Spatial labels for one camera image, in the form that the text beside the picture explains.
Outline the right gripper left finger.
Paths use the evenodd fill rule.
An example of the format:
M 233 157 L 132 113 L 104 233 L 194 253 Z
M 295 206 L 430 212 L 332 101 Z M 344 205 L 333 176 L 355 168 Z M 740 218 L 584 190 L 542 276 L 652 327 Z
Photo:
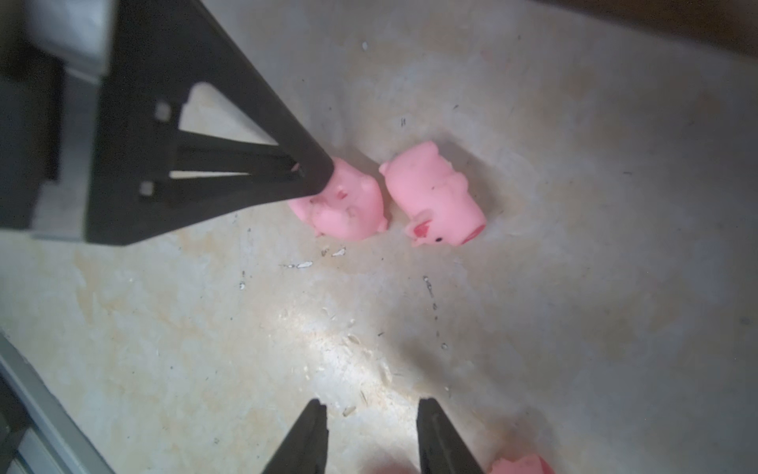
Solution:
M 324 474 L 328 461 L 327 406 L 310 400 L 263 474 Z

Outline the two-tier wooden metal shelf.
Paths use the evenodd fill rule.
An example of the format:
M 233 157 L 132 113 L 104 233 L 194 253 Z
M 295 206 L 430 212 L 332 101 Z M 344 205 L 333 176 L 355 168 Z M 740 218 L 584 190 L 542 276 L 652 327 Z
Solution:
M 553 6 L 659 37 L 757 56 L 757 3 L 751 0 L 554 0 Z

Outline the pink pig toy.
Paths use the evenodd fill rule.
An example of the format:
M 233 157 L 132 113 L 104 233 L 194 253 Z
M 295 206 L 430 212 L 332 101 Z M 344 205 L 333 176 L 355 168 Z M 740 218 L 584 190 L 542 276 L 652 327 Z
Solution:
M 487 226 L 469 193 L 469 181 L 432 141 L 418 144 L 379 167 L 392 200 L 408 217 L 412 245 L 462 246 Z
M 540 455 L 529 454 L 515 461 L 500 458 L 491 465 L 489 474 L 555 474 L 555 471 Z
M 290 199 L 287 204 L 317 237 L 362 241 L 388 229 L 378 182 L 341 158 L 321 193 Z

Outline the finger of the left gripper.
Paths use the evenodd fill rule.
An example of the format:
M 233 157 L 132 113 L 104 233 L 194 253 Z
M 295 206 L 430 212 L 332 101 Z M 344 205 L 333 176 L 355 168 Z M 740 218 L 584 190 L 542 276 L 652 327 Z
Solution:
M 124 246 L 309 197 L 332 158 L 198 1 L 122 1 L 85 238 Z

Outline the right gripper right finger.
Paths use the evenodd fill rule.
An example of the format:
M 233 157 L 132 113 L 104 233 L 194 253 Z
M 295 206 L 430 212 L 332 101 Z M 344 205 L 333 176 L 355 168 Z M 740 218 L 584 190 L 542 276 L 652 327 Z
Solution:
M 484 473 L 436 399 L 420 399 L 417 432 L 423 474 Z

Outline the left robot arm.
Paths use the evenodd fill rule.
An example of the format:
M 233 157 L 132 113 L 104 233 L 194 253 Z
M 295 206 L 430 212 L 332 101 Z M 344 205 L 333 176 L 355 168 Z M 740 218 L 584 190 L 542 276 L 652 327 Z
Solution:
M 186 132 L 207 84 L 270 138 Z M 124 246 L 316 195 L 331 157 L 198 1 L 1 5 L 1 225 Z

